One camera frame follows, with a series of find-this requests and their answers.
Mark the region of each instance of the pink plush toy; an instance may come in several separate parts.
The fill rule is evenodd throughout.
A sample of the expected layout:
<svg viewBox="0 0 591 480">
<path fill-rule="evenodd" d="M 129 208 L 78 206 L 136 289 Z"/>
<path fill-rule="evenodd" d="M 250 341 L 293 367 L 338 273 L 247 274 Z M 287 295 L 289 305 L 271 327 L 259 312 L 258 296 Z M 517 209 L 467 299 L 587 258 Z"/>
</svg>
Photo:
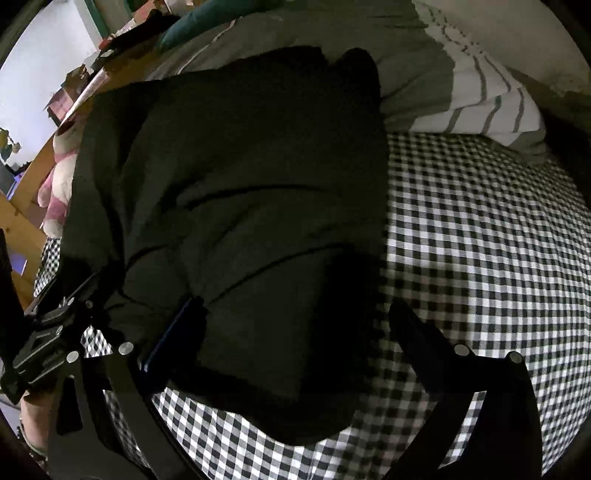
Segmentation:
<svg viewBox="0 0 591 480">
<path fill-rule="evenodd" d="M 63 124 L 53 137 L 56 166 L 39 189 L 37 196 L 41 207 L 47 208 L 43 231 L 48 237 L 61 238 L 72 198 L 72 180 L 84 119 L 74 119 Z"/>
</svg>

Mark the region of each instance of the bed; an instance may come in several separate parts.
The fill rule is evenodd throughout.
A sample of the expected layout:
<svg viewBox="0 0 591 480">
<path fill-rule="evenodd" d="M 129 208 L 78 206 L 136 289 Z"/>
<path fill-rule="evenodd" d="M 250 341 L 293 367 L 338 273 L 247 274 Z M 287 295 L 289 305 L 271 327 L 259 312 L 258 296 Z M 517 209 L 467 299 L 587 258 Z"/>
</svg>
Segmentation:
<svg viewBox="0 0 591 480">
<path fill-rule="evenodd" d="M 420 2 L 376 2 L 362 9 L 366 23 L 356 28 L 350 12 L 331 23 L 334 12 L 319 7 L 310 15 L 297 7 L 208 31 L 169 52 L 147 79 L 297 44 L 320 44 L 329 59 L 345 49 L 343 42 L 372 54 L 389 146 L 387 254 L 381 314 L 374 321 L 382 340 L 368 359 L 372 391 L 349 428 L 296 447 L 178 391 L 155 395 L 154 406 L 210 478 L 381 478 L 434 407 L 400 347 L 388 340 L 385 314 L 391 299 L 400 297 L 450 341 L 461 340 L 478 355 L 500 357 L 516 349 L 525 356 L 548 471 L 591 408 L 591 212 L 564 165 L 541 143 L 544 127 L 534 101 L 503 65 Z M 267 34 L 252 34 L 262 31 Z M 384 48 L 388 35 L 399 35 L 406 50 Z M 421 59 L 416 70 L 407 67 L 410 58 Z M 447 90 L 426 91 L 442 76 L 451 99 Z M 59 251 L 59 240 L 48 241 L 36 293 L 56 273 Z M 83 344 L 89 356 L 112 352 L 92 329 Z M 483 393 L 474 396 L 446 463 L 461 454 L 482 400 Z M 116 399 L 108 396 L 107 402 L 127 455 L 146 465 Z"/>
</svg>

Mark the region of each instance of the white wall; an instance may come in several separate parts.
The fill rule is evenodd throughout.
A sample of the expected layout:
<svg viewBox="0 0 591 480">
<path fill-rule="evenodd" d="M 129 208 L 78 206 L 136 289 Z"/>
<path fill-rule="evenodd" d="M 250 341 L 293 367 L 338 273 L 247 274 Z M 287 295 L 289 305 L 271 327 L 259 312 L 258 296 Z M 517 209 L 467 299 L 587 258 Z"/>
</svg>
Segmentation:
<svg viewBox="0 0 591 480">
<path fill-rule="evenodd" d="M 0 127 L 22 146 L 8 164 L 33 160 L 53 135 L 44 107 L 95 51 L 73 0 L 54 0 L 33 19 L 0 69 Z"/>
</svg>

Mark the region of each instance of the gray blanket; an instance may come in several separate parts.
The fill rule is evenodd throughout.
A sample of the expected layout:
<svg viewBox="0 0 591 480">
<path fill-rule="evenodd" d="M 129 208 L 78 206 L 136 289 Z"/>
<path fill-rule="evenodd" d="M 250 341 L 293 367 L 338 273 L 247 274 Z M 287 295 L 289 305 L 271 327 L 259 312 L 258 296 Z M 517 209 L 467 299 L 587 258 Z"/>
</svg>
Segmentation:
<svg viewBox="0 0 591 480">
<path fill-rule="evenodd" d="M 388 132 L 483 134 L 541 154 L 544 125 L 514 77 L 444 15 L 419 1 L 295 0 L 204 33 L 168 52 L 148 79 L 215 69 L 293 45 L 329 60 L 360 47 L 378 65 Z"/>
</svg>

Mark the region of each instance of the skin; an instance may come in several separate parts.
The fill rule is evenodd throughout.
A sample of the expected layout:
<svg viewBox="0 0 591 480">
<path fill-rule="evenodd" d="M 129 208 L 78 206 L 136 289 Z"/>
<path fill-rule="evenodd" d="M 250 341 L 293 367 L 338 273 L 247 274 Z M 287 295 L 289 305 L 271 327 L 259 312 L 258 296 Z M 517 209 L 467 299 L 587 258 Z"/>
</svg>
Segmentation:
<svg viewBox="0 0 591 480">
<path fill-rule="evenodd" d="M 47 452 L 54 393 L 26 393 L 21 399 L 21 421 L 29 443 Z"/>
</svg>

